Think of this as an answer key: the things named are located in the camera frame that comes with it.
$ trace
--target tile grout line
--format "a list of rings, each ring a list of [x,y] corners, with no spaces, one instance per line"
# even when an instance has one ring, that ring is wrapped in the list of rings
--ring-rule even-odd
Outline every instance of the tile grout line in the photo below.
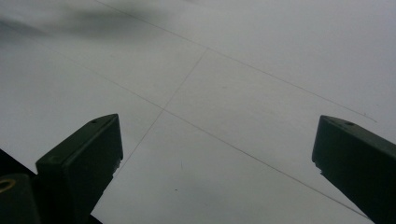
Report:
[[[187,78],[189,77],[189,75],[192,73],[192,71],[195,69],[195,67],[199,64],[199,62],[204,58],[205,54],[207,52],[207,49],[204,51],[204,53],[201,55],[201,57],[198,59],[198,61],[195,63],[194,67],[190,70],[190,72],[186,75],[186,77],[184,77],[182,83],[179,85],[179,87],[177,88],[177,90],[175,91],[175,93],[172,95],[171,99],[168,101],[168,103],[166,103],[165,107],[162,108],[160,114],[158,115],[158,117],[154,120],[154,122],[151,124],[151,126],[148,128],[148,130],[146,131],[145,135],[143,135],[142,139],[139,141],[139,143],[136,145],[136,147],[134,148],[134,150],[132,151],[132,153],[129,155],[128,159],[123,163],[123,165],[121,166],[119,172],[117,173],[116,176],[114,176],[114,178],[116,178],[119,173],[121,172],[122,168],[125,166],[125,164],[128,162],[129,159],[132,158],[132,155],[134,154],[134,152],[137,150],[137,148],[140,146],[140,144],[143,142],[143,140],[145,139],[146,135],[149,133],[149,131],[152,129],[152,127],[154,126],[154,124],[157,122],[158,118],[160,117],[160,115],[163,113],[163,111],[165,111],[166,106],[172,101],[172,99],[174,98],[174,96],[176,95],[176,93],[178,92],[178,90],[181,88],[181,86],[184,84],[184,82],[187,80]]]
[[[65,54],[62,54],[62,53],[59,52],[58,50],[53,49],[53,48],[51,48],[51,47],[49,47],[49,46],[47,46],[47,45],[41,43],[40,41],[37,41],[36,39],[34,39],[34,38],[32,38],[32,37],[29,37],[29,36],[27,36],[27,35],[24,35],[24,34],[21,33],[18,29],[14,28],[14,27],[12,27],[12,26],[10,26],[10,25],[8,25],[8,24],[2,22],[2,21],[0,21],[0,23],[4,24],[6,27],[8,27],[9,29],[13,30],[15,33],[17,33],[17,34],[23,36],[24,38],[27,38],[27,39],[33,41],[34,43],[36,43],[36,44],[38,44],[38,45],[40,45],[40,46],[42,46],[42,47],[44,47],[44,48],[46,48],[46,49],[49,49],[50,51],[52,51],[52,52],[54,52],[54,53],[56,53],[56,54],[62,56],[62,57],[65,58],[67,61],[72,62],[72,63],[75,63],[76,65],[80,66],[81,68],[83,68],[83,69],[85,69],[85,70],[87,70],[87,71],[89,71],[89,72],[92,72],[94,75],[98,76],[99,78],[102,78],[102,79],[106,80],[107,82],[110,82],[110,83],[112,83],[112,84],[114,84],[114,85],[116,85],[116,86],[122,88],[123,90],[128,91],[128,92],[131,93],[132,95],[137,96],[138,98],[140,98],[140,99],[146,101],[147,103],[150,103],[150,104],[152,104],[152,105],[155,105],[155,106],[159,107],[160,109],[163,109],[161,106],[152,103],[151,101],[149,101],[148,99],[144,98],[143,96],[137,94],[136,92],[131,91],[131,90],[129,90],[129,89],[127,89],[127,88],[121,86],[119,83],[114,82],[113,80],[111,80],[111,79],[109,79],[109,78],[107,78],[107,77],[105,77],[105,76],[99,74],[98,72],[92,70],[91,68],[85,66],[84,64],[82,64],[82,63],[80,63],[80,62],[78,62],[78,61],[76,61],[76,60],[73,60],[72,58],[70,58],[69,56],[67,56],[67,55],[65,55]]]
[[[136,145],[136,147],[134,148],[134,150],[131,152],[131,154],[128,156],[128,158],[123,162],[123,165],[120,167],[118,173],[116,174],[116,176],[113,177],[113,179],[116,179],[117,176],[119,176],[119,174],[122,171],[122,168],[126,165],[126,163],[129,161],[129,159],[132,158],[132,155],[134,154],[134,152],[136,152],[137,148],[140,146],[140,144],[143,142],[143,140],[146,138],[146,135],[148,135],[149,131],[152,129],[152,127],[154,126],[154,124],[157,122],[157,120],[160,118],[161,114],[163,113],[164,109],[161,110],[161,112],[158,114],[157,118],[154,120],[154,122],[152,122],[152,124],[149,126],[148,130],[146,131],[145,135],[143,135],[143,137],[140,139],[139,143]]]
[[[345,204],[343,204],[343,203],[341,203],[341,202],[338,202],[338,201],[335,200],[334,198],[332,198],[332,197],[330,197],[330,196],[328,196],[328,195],[326,195],[326,194],[320,192],[320,191],[317,190],[317,189],[314,189],[313,187],[310,187],[309,185],[305,184],[305,183],[302,182],[301,180],[298,180],[297,178],[295,178],[295,177],[293,177],[293,176],[291,176],[291,175],[288,175],[288,174],[286,174],[286,173],[284,173],[284,172],[278,170],[278,169],[275,168],[274,166],[269,165],[268,163],[266,163],[265,161],[261,161],[260,159],[254,157],[254,156],[252,156],[252,155],[250,155],[250,154],[248,154],[248,153],[245,152],[244,150],[242,150],[242,149],[240,149],[240,148],[238,148],[238,147],[235,147],[235,146],[231,145],[230,143],[228,143],[228,142],[226,142],[226,141],[224,141],[224,140],[222,140],[222,139],[216,137],[214,134],[212,134],[212,133],[210,133],[210,132],[207,132],[206,130],[204,130],[204,129],[202,129],[202,128],[196,126],[196,125],[194,125],[193,123],[187,121],[186,119],[183,119],[182,117],[180,117],[180,116],[174,114],[173,112],[170,112],[170,111],[168,111],[168,110],[166,110],[166,109],[164,109],[164,111],[167,112],[167,113],[169,113],[169,114],[171,114],[171,115],[173,115],[173,116],[175,116],[175,117],[177,117],[178,119],[181,119],[181,120],[183,120],[183,121],[189,123],[191,126],[193,126],[193,127],[197,128],[198,130],[200,130],[200,131],[202,131],[202,132],[204,132],[204,133],[210,135],[211,137],[216,138],[217,140],[219,140],[220,142],[226,144],[227,146],[232,147],[233,149],[235,149],[235,150],[237,150],[237,151],[239,151],[239,152],[242,152],[243,154],[245,154],[246,156],[250,157],[251,159],[260,162],[261,164],[263,164],[263,165],[269,167],[270,169],[273,169],[273,170],[279,172],[280,174],[285,175],[286,177],[288,177],[288,178],[290,178],[290,179],[296,181],[297,183],[300,183],[301,185],[303,185],[303,186],[305,186],[305,187],[307,187],[307,188],[309,188],[309,189],[315,191],[316,193],[319,193],[320,195],[322,195],[322,196],[324,196],[324,197],[326,197],[326,198],[328,198],[328,199],[330,199],[330,200],[332,200],[332,201],[334,201],[334,202],[336,202],[336,203],[338,203],[338,204],[344,206],[346,209],[348,209],[348,210],[350,210],[350,211],[352,211],[352,212],[354,212],[354,213],[356,213],[356,214],[358,214],[358,215],[360,215],[360,216],[362,216],[362,217],[365,217],[365,218],[369,219],[366,215],[364,215],[364,214],[362,214],[362,213],[356,211],[355,209],[353,209],[353,208],[351,208],[351,207],[349,207],[349,206],[347,206],[347,205],[345,205]]]
[[[198,59],[198,61],[195,63],[194,67],[190,70],[190,72],[184,77],[183,81],[181,82],[181,84],[178,86],[177,90],[175,91],[175,93],[172,95],[172,97],[170,98],[170,100],[166,103],[166,105],[163,107],[163,109],[165,109],[170,103],[171,101],[174,99],[174,97],[176,96],[177,92],[181,89],[181,86],[183,86],[183,84],[186,82],[186,80],[189,78],[189,76],[192,74],[192,72],[195,70],[195,67],[198,66],[198,64],[201,62],[201,60],[204,58],[204,56],[207,53],[207,49],[205,49],[204,53],[201,55],[201,57]]]
[[[369,116],[367,116],[367,115],[365,115],[365,114],[362,114],[361,112],[358,112],[358,111],[356,111],[356,110],[354,110],[354,109],[351,109],[351,108],[349,108],[349,107],[346,107],[346,106],[344,106],[344,105],[340,105],[340,104],[336,103],[336,102],[333,101],[333,100],[327,99],[327,98],[325,98],[325,97],[323,97],[323,96],[321,96],[321,95],[318,95],[317,93],[314,93],[314,92],[312,92],[312,91],[306,90],[306,89],[303,88],[303,87],[297,86],[296,84],[293,84],[293,83],[291,83],[291,82],[289,82],[289,81],[287,81],[287,80],[285,80],[285,79],[283,79],[283,78],[277,77],[277,76],[275,76],[275,75],[273,75],[273,74],[271,74],[271,73],[262,71],[261,69],[256,68],[256,67],[254,67],[254,66],[252,66],[252,65],[250,65],[250,64],[248,64],[248,63],[244,63],[244,62],[241,62],[241,61],[239,61],[239,60],[236,60],[235,58],[233,58],[233,57],[231,57],[231,56],[228,56],[228,55],[225,55],[225,54],[223,54],[223,53],[221,53],[221,52],[218,52],[218,51],[216,51],[216,50],[213,50],[213,51],[216,52],[216,53],[218,53],[218,54],[220,54],[220,55],[222,55],[223,57],[226,57],[226,58],[228,58],[228,59],[231,59],[231,60],[233,60],[233,61],[236,61],[236,62],[238,62],[238,63],[241,63],[241,64],[243,64],[243,65],[245,65],[245,66],[248,66],[248,67],[250,67],[250,68],[252,68],[252,69],[254,69],[254,70],[258,71],[258,72],[264,73],[265,75],[267,75],[267,76],[269,76],[269,77],[273,77],[273,78],[275,78],[275,79],[277,79],[277,80],[279,80],[279,81],[281,81],[281,82],[284,82],[284,83],[286,83],[286,84],[288,84],[288,85],[291,85],[292,87],[297,88],[297,89],[299,89],[299,90],[301,90],[301,91],[305,91],[305,92],[308,92],[308,93],[310,93],[310,94],[313,94],[313,95],[317,96],[318,98],[320,98],[320,99],[322,99],[322,100],[324,100],[324,101],[330,102],[330,103],[332,103],[332,104],[334,104],[334,105],[338,105],[338,106],[340,106],[340,107],[343,107],[344,109],[346,109],[346,110],[348,110],[348,111],[350,111],[350,112],[353,112],[353,113],[355,113],[355,114],[358,114],[358,115],[360,115],[360,116],[362,116],[362,117],[364,117],[364,118],[366,118],[366,119],[369,119],[369,120],[373,121],[374,123],[377,123],[377,121],[376,121],[375,119],[370,118]]]
[[[224,57],[226,57],[226,58],[228,58],[228,59],[231,59],[231,60],[236,61],[236,62],[238,62],[238,63],[241,63],[241,64],[243,64],[243,65],[245,65],[245,66],[248,66],[248,67],[250,67],[250,68],[252,68],[252,69],[255,69],[256,71],[259,71],[259,72],[261,72],[261,73],[264,73],[265,75],[267,75],[267,76],[269,76],[269,77],[273,77],[273,78],[275,78],[275,79],[277,79],[277,80],[279,80],[279,81],[282,81],[282,82],[284,82],[284,83],[286,83],[286,84],[288,84],[288,85],[291,85],[292,87],[297,88],[297,89],[299,89],[299,90],[301,90],[301,91],[305,91],[305,92],[308,92],[308,93],[310,93],[310,94],[313,94],[313,95],[317,96],[318,98],[320,98],[320,99],[322,99],[322,100],[324,100],[324,101],[330,102],[330,103],[332,103],[332,104],[334,104],[334,105],[341,106],[341,107],[343,107],[344,109],[346,109],[346,110],[348,110],[348,111],[350,111],[350,112],[356,113],[356,114],[358,114],[358,115],[360,115],[360,116],[362,116],[362,117],[364,117],[364,118],[366,118],[366,119],[369,119],[369,120],[371,120],[371,121],[377,123],[377,121],[376,121],[375,119],[373,119],[373,118],[371,118],[371,117],[369,117],[369,116],[367,116],[367,115],[365,115],[365,114],[363,114],[363,113],[361,113],[361,112],[358,112],[358,111],[356,111],[356,110],[354,110],[354,109],[351,109],[351,108],[349,108],[349,107],[347,107],[347,106],[345,106],[345,105],[340,105],[340,104],[336,103],[335,101],[333,101],[333,100],[331,100],[331,99],[327,99],[327,98],[325,98],[325,97],[323,97],[323,96],[321,96],[321,95],[319,95],[319,94],[317,94],[317,93],[314,93],[314,92],[312,92],[312,91],[309,91],[309,90],[307,90],[307,89],[305,89],[305,88],[303,88],[303,87],[300,87],[300,86],[298,86],[298,85],[296,85],[296,84],[293,84],[293,83],[291,83],[291,82],[289,82],[289,81],[287,81],[287,80],[285,80],[285,79],[283,79],[283,78],[277,77],[277,76],[275,76],[275,75],[273,75],[273,74],[271,74],[271,73],[265,72],[265,71],[263,71],[263,70],[261,70],[261,69],[259,69],[259,68],[256,68],[256,67],[254,67],[254,66],[252,66],[252,65],[250,65],[250,64],[248,64],[248,63],[241,62],[240,60],[237,60],[237,59],[235,59],[235,58],[233,58],[233,57],[231,57],[231,56],[228,56],[228,55],[226,55],[226,54],[224,54],[224,53],[222,53],[222,52],[219,52],[219,51],[217,51],[217,50],[215,50],[215,49],[212,49],[212,48],[210,48],[210,47],[208,47],[208,46],[205,46],[205,45],[203,45],[203,44],[200,44],[200,43],[198,43],[198,42],[196,42],[196,41],[190,40],[190,39],[188,39],[187,37],[184,37],[184,36],[182,36],[182,35],[178,35],[178,34],[172,32],[172,31],[168,31],[168,30],[162,28],[161,26],[158,26],[158,25],[156,25],[156,24],[153,24],[152,22],[145,21],[145,20],[143,20],[143,19],[141,19],[141,18],[139,18],[139,17],[136,17],[136,16],[134,16],[134,15],[132,15],[132,14],[130,14],[130,13],[121,11],[121,10],[119,10],[119,9],[117,9],[117,8],[114,8],[114,7],[112,7],[112,6],[110,6],[110,5],[106,4],[106,3],[103,3],[103,2],[101,2],[101,1],[99,1],[99,0],[92,0],[92,1],[95,1],[95,2],[101,4],[101,5],[105,6],[105,7],[109,7],[109,8],[111,8],[111,9],[113,9],[113,10],[116,10],[116,11],[118,11],[119,13],[122,13],[122,14],[124,14],[124,15],[130,16],[130,17],[132,17],[132,18],[134,18],[134,19],[136,19],[136,20],[139,20],[139,21],[142,21],[142,22],[147,23],[147,24],[149,24],[149,25],[152,25],[152,26],[154,26],[154,27],[157,27],[158,29],[164,30],[165,32],[167,32],[167,33],[169,33],[169,34],[176,35],[176,36],[178,36],[178,37],[180,37],[180,38],[182,38],[182,39],[184,39],[184,40],[187,40],[187,41],[189,41],[189,42],[191,42],[191,43],[193,43],[193,44],[196,44],[196,45],[198,45],[198,46],[201,46],[201,47],[203,47],[203,48],[206,48],[206,50],[212,50],[212,51],[214,51],[214,52],[216,52],[216,53],[218,53],[218,54],[220,54],[220,55],[222,55],[222,56],[224,56]]]

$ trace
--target white floor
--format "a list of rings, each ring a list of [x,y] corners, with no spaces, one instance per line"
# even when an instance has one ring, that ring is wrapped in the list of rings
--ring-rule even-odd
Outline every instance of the white floor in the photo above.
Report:
[[[310,160],[320,115],[396,142],[393,1],[0,0],[0,148],[120,114],[104,223],[372,223]]]

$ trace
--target screw hole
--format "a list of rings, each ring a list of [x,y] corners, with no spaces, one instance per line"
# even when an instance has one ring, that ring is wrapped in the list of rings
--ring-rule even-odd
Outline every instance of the screw hole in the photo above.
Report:
[[[12,189],[14,187],[16,181],[14,179],[4,179],[0,180],[0,193],[3,193],[4,191],[8,189]]]

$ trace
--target dark object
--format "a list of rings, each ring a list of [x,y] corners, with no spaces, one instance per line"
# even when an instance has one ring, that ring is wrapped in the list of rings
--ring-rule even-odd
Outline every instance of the dark object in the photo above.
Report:
[[[396,146],[362,127],[322,116],[312,161],[374,223],[396,223]]]
[[[16,216],[1,215],[0,223],[100,223],[90,213],[121,160],[118,115],[92,120],[70,135],[37,161],[36,177],[1,151],[0,174],[13,175],[0,177],[0,209]]]

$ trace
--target floor tile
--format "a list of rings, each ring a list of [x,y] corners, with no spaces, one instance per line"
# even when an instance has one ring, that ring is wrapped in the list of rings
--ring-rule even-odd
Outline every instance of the floor tile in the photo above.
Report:
[[[91,119],[118,113],[124,156],[161,109],[0,23],[0,148],[35,161]]]
[[[375,123],[209,51],[166,110],[308,186],[355,207],[311,161],[318,119]]]
[[[92,0],[16,0],[4,22],[158,106],[205,48]]]
[[[166,112],[106,190],[104,223],[372,223]]]
[[[396,142],[396,4],[99,0],[380,123]]]

